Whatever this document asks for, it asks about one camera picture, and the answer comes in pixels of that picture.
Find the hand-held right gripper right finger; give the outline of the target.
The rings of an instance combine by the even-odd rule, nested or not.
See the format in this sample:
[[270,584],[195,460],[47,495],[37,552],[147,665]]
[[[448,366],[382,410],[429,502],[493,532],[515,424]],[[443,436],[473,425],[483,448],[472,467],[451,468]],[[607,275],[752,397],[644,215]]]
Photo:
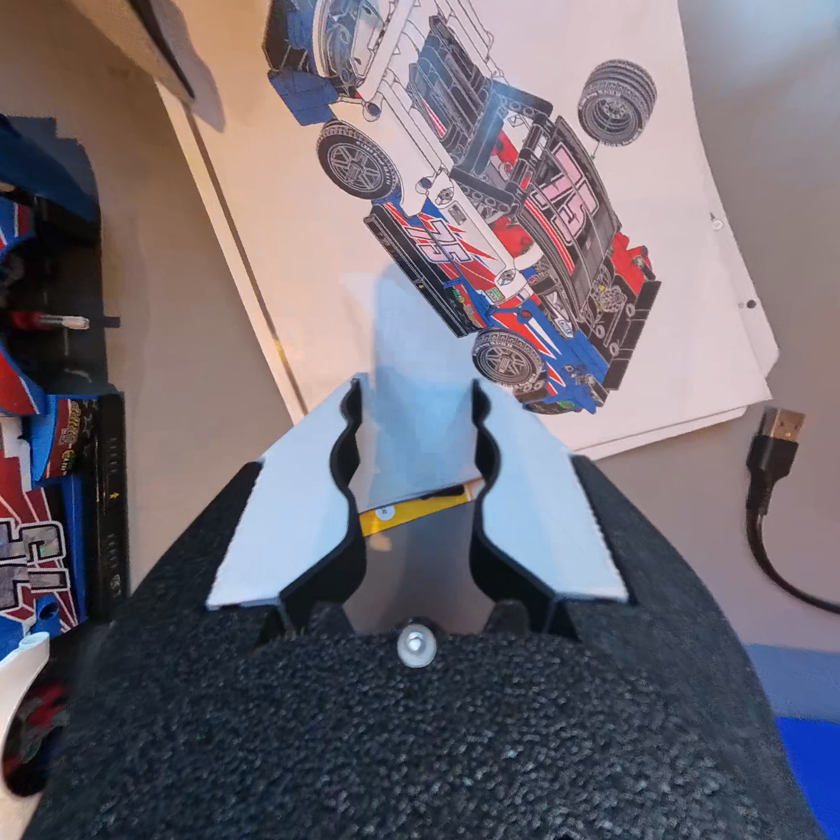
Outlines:
[[521,605],[529,631],[574,634],[572,604],[627,604],[574,454],[497,385],[471,386],[484,486],[471,532],[471,576],[498,606]]

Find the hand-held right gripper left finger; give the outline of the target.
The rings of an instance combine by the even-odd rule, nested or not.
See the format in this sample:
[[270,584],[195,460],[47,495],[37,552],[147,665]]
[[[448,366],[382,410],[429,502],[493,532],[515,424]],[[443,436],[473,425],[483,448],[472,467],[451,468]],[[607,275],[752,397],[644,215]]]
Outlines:
[[366,548],[350,483],[365,385],[342,383],[259,458],[208,611],[269,606],[285,627],[307,627],[320,606],[342,606],[360,587]]

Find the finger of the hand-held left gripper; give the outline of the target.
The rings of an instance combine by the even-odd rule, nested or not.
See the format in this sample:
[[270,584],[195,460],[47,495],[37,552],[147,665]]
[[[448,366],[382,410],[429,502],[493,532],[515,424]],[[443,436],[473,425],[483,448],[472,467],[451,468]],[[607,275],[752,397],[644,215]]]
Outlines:
[[136,67],[196,116],[222,132],[225,115],[214,76],[173,1],[72,1],[71,5]]

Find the instruction booklet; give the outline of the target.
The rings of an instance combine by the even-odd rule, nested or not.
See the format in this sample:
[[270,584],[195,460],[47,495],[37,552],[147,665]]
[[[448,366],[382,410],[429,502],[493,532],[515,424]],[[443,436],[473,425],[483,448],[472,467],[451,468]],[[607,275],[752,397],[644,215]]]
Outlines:
[[475,379],[592,458],[769,396],[678,2],[154,11],[290,383],[370,376],[360,507],[476,473]]

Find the white brick race car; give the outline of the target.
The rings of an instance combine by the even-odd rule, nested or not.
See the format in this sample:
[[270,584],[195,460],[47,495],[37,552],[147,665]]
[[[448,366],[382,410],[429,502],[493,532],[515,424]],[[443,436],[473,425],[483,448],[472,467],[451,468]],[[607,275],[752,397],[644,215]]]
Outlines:
[[128,595],[128,482],[91,163],[53,118],[1,124],[2,659],[49,640],[2,724],[3,786],[22,799],[46,786],[89,649]]

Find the blue plastic bin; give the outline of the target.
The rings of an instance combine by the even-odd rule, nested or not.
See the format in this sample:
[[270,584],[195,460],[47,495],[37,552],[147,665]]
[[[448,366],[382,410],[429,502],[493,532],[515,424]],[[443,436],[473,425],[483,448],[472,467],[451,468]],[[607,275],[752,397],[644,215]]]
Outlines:
[[828,838],[839,838],[839,655],[750,644],[795,778]]

